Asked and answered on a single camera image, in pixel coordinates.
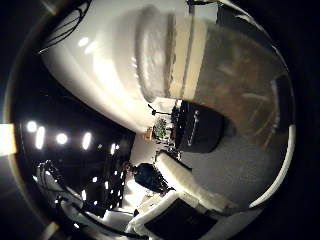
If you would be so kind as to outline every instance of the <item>wall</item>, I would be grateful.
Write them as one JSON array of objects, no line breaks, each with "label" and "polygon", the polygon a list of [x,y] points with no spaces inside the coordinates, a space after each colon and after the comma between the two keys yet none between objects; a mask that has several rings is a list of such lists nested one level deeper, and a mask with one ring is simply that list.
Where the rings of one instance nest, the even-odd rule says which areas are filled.
[{"label": "wall", "polygon": [[[137,134],[134,140],[133,147],[131,149],[130,162],[133,165],[146,162],[152,163],[156,150],[159,148],[157,144],[153,142],[146,142],[142,139],[142,136]],[[126,177],[126,184],[123,192],[123,208],[133,211],[140,205],[147,189],[135,183],[131,174]]]},{"label": "wall", "polygon": [[[164,12],[188,11],[182,0],[95,0],[70,36],[41,54],[51,74],[71,93],[104,116],[138,133],[153,125],[154,116],[141,94],[132,97],[133,89],[139,91],[138,86],[133,84],[128,90],[120,81],[119,74],[125,76],[122,79],[133,75],[130,65],[117,69],[115,59],[123,62],[134,54],[134,25],[130,25],[130,21],[125,23],[122,26],[127,29],[119,33],[117,24],[121,14],[150,4]],[[216,6],[197,8],[196,14],[215,20]],[[74,12],[63,23],[76,17]],[[172,100],[157,99],[153,106],[168,112],[173,104]]]}]

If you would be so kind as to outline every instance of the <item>chair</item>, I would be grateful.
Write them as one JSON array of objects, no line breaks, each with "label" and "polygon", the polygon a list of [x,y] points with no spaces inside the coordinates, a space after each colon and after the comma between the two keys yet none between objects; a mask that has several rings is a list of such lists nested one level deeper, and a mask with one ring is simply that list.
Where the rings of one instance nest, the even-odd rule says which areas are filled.
[{"label": "chair", "polygon": [[156,160],[156,167],[161,172],[168,185],[178,192],[185,192],[199,200],[200,204],[208,210],[224,213],[236,208],[237,204],[217,193],[211,193],[201,187],[192,176],[191,172],[162,152]]},{"label": "chair", "polygon": [[154,196],[143,203],[128,224],[140,236],[149,239],[195,240],[205,235],[226,211],[236,206],[219,194],[199,186],[191,172],[162,152],[156,166],[176,191],[163,198]]},{"label": "chair", "polygon": [[206,209],[201,208],[197,199],[186,193],[170,191],[160,202],[149,207],[128,225],[128,229],[149,239],[195,240],[217,222],[205,214]]}]

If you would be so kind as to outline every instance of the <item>white curved wall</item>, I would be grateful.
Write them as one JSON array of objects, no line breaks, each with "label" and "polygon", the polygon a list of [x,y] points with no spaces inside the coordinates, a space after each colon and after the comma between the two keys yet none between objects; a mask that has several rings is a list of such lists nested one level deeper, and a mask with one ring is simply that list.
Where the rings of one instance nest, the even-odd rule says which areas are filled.
[{"label": "white curved wall", "polygon": [[[131,98],[130,92],[121,85],[114,66],[114,57],[118,57],[114,36],[119,15],[147,4],[154,4],[161,11],[188,11],[182,0],[94,0],[77,29],[41,54],[51,74],[72,94],[104,116],[137,133],[152,126],[154,116],[142,96]],[[203,12],[204,17],[210,16],[215,20],[214,9],[215,6],[199,8],[196,13],[201,15]],[[75,13],[68,16],[64,23],[75,17]],[[128,46],[133,44],[131,39],[127,41]],[[174,101],[156,99],[152,105],[159,111],[170,112]]]}]

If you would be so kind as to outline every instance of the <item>person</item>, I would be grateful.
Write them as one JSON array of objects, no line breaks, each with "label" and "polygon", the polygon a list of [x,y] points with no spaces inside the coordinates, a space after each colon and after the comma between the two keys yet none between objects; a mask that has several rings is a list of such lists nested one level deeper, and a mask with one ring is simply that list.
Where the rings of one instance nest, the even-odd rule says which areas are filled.
[{"label": "person", "polygon": [[131,172],[139,185],[164,196],[173,188],[169,187],[159,170],[149,163],[133,166],[130,162],[123,163],[123,170]]}]

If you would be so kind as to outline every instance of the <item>light fixture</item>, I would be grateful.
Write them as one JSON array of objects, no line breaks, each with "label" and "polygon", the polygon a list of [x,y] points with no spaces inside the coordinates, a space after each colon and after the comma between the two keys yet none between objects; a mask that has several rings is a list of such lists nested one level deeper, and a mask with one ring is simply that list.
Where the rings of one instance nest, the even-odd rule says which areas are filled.
[{"label": "light fixture", "polygon": [[36,148],[42,149],[43,143],[44,143],[44,137],[45,137],[45,128],[39,127],[36,133]]},{"label": "light fixture", "polygon": [[82,139],[82,148],[84,150],[87,150],[89,148],[91,143],[91,138],[92,138],[92,134],[90,132],[87,132],[84,134]]},{"label": "light fixture", "polygon": [[37,123],[35,121],[30,121],[27,123],[28,132],[36,132],[37,131]]},{"label": "light fixture", "polygon": [[86,190],[82,190],[82,192],[81,192],[81,197],[82,197],[83,201],[87,200]]},{"label": "light fixture", "polygon": [[110,154],[113,155],[116,151],[116,144],[112,143],[111,148],[110,148]]},{"label": "light fixture", "polygon": [[59,133],[56,137],[56,140],[59,144],[63,145],[63,144],[66,144],[67,141],[68,141],[68,137],[66,134],[64,133]]}]

